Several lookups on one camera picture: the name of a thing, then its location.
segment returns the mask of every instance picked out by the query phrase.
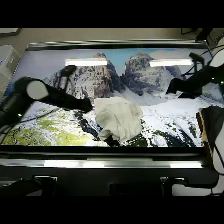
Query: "robotic arm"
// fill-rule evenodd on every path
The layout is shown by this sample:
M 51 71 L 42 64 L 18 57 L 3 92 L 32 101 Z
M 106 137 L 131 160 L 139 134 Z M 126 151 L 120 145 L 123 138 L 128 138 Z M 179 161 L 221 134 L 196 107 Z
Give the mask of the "robotic arm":
M 61 77 L 69 77 L 76 70 L 76 66 L 63 68 Z M 87 113 L 92 110 L 89 99 L 76 99 L 67 94 L 65 88 L 56 89 L 45 84 L 42 80 L 23 77 L 16 81 L 15 90 L 0 105 L 0 129 L 5 125 L 19 122 L 31 104 L 35 101 L 47 103 L 68 110 L 78 109 Z

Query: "white device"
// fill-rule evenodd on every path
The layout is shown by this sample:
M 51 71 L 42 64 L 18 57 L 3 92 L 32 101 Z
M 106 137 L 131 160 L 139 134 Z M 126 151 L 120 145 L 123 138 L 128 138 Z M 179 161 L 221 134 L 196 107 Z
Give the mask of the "white device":
M 218 51 L 213 57 L 210 66 L 219 67 L 224 63 L 224 49 Z M 220 152 L 220 156 L 224 160 L 224 124 L 219 132 L 215 144 Z M 224 174 L 224 167 L 216 149 L 213 150 L 213 166 L 219 174 Z M 213 194 L 222 193 L 224 191 L 224 176 L 219 175 L 217 185 L 212 189 Z M 184 185 L 174 184 L 172 186 L 173 196 L 207 196 L 211 194 L 211 189 L 185 187 Z
M 0 46 L 0 99 L 11 80 L 20 56 L 11 45 Z

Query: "white box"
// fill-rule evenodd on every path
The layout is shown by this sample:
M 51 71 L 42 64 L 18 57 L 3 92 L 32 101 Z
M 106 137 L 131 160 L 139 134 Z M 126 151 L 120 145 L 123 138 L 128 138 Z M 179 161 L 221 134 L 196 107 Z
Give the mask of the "white box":
M 0 98 L 11 80 L 20 56 L 11 45 L 0 46 Z

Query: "white cloth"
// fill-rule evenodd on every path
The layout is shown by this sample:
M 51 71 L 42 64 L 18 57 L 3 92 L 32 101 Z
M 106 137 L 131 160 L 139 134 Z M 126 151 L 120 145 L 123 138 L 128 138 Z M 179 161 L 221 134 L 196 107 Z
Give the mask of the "white cloth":
M 142 111 L 138 105 L 121 97 L 97 98 L 94 104 L 96 123 L 103 128 L 99 133 L 101 140 L 112 135 L 114 140 L 123 142 L 141 132 Z

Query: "table surface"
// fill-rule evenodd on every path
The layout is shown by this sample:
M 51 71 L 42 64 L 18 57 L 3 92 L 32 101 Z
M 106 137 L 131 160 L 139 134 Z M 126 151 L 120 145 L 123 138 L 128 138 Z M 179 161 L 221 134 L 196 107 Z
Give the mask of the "table surface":
M 143 111 L 142 132 L 123 143 L 143 147 L 200 147 L 201 134 L 196 120 L 199 108 L 222 105 L 218 85 L 208 84 L 203 95 L 194 100 L 177 99 L 165 95 L 172 78 L 183 79 L 181 74 L 192 66 L 150 67 L 152 59 L 189 58 L 191 52 L 202 54 L 206 49 L 183 48 L 125 48 L 125 49 L 69 49 L 25 52 L 15 75 L 5 92 L 7 96 L 16 80 L 29 76 L 57 86 L 58 72 L 65 59 L 100 57 L 107 66 L 78 67 L 70 77 L 67 89 L 77 98 L 119 96 L 140 105 Z M 209 52 L 203 55 L 205 63 L 211 60 Z M 100 128 L 95 122 L 95 111 L 54 110 L 56 107 L 35 102 L 22 120 L 4 138 L 4 145 L 29 146 L 107 146 L 99 141 Z

